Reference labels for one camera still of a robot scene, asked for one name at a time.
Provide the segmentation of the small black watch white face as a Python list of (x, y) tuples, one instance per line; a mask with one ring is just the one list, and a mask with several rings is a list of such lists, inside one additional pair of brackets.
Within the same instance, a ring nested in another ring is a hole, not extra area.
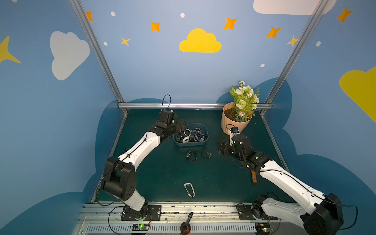
[(178, 134), (177, 137), (176, 137), (176, 142), (181, 143), (182, 139), (183, 139), (183, 137), (181, 136), (181, 134)]

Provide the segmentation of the black digital strap watch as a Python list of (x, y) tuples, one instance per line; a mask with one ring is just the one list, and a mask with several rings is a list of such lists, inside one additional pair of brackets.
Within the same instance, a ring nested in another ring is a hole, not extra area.
[(186, 153), (186, 159), (190, 162), (195, 162), (197, 161), (197, 152), (194, 151), (194, 150), (189, 150), (187, 153)]

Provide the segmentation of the cream strap square watch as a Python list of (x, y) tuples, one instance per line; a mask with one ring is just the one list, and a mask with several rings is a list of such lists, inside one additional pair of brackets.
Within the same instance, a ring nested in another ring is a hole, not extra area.
[(194, 190), (192, 183), (185, 183), (184, 188), (189, 197), (195, 198), (195, 190)]

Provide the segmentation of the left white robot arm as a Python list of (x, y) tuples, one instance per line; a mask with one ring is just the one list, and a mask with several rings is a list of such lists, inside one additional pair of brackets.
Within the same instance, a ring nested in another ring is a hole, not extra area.
[(183, 119), (179, 119), (170, 108), (162, 110), (157, 122), (135, 145), (118, 157), (108, 158), (100, 180), (101, 190), (122, 201), (136, 217), (146, 216), (148, 202), (137, 191), (137, 168), (165, 139), (185, 131)]

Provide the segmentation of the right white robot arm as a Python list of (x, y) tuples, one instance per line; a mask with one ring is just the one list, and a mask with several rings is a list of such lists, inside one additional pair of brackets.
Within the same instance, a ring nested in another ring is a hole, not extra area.
[(325, 195), (294, 177), (276, 161), (255, 151), (244, 134), (232, 134), (229, 142), (220, 142), (217, 146), (221, 155), (237, 158), (296, 202), (293, 205), (261, 195), (252, 203), (254, 219), (276, 217), (304, 228), (309, 235), (335, 235), (344, 224), (341, 201), (336, 195)]

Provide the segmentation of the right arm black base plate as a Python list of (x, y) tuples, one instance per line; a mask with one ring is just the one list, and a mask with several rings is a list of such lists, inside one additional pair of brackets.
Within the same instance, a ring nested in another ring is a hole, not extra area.
[(261, 206), (258, 205), (238, 203), (236, 210), (240, 220), (269, 220), (270, 218), (278, 220), (277, 217), (266, 215)]

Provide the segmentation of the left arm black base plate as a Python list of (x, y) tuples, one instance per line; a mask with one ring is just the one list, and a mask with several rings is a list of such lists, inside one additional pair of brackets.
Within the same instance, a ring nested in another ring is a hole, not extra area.
[(136, 211), (129, 206), (124, 206), (121, 221), (159, 221), (161, 219), (161, 205), (144, 205), (140, 211)]

